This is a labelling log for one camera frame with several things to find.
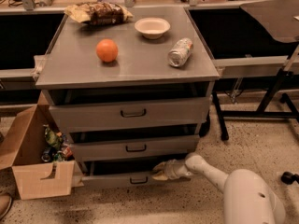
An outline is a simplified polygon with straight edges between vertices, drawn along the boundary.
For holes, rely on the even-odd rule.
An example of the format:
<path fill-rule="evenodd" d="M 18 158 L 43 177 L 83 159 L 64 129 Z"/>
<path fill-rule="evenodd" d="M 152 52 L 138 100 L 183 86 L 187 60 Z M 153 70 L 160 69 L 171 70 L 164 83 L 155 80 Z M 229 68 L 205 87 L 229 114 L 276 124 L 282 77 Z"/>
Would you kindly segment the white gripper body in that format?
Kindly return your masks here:
<path fill-rule="evenodd" d="M 167 161 L 164 165 L 163 171 L 164 175 L 170 180 L 192 176 L 192 172 L 187 168 L 185 160 Z"/>

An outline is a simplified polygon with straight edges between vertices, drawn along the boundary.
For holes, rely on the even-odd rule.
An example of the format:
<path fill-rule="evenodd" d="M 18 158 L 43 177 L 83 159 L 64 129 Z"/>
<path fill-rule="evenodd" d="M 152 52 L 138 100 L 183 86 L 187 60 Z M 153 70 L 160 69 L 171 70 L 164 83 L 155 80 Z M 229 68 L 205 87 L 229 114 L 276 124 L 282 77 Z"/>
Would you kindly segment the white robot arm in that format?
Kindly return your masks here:
<path fill-rule="evenodd" d="M 226 174 L 190 153 L 184 160 L 163 161 L 153 168 L 155 180 L 175 180 L 204 176 L 223 194 L 224 224 L 284 224 L 285 207 L 256 173 L 237 169 Z"/>

